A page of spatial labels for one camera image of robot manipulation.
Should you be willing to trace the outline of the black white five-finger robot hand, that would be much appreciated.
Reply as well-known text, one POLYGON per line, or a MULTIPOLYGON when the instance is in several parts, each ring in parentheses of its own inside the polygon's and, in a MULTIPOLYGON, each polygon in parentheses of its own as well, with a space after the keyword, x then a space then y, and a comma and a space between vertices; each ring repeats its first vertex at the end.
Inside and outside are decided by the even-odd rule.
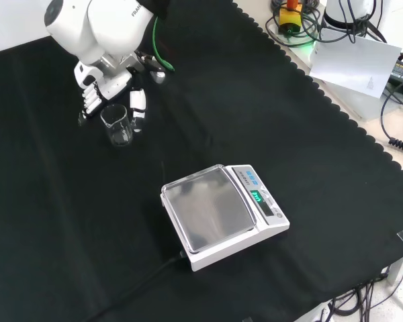
POLYGON ((142 124, 146 119, 146 94, 137 80, 139 72, 145 67, 139 62, 129 64, 117 75, 110 76, 98 67, 88 66, 78 62, 74 75, 82 90, 83 107, 78 116, 78 125, 82 126, 95 117, 105 107, 119 99, 124 93, 129 93, 129 114, 132 117, 130 127, 136 133, 142 132, 142 124))

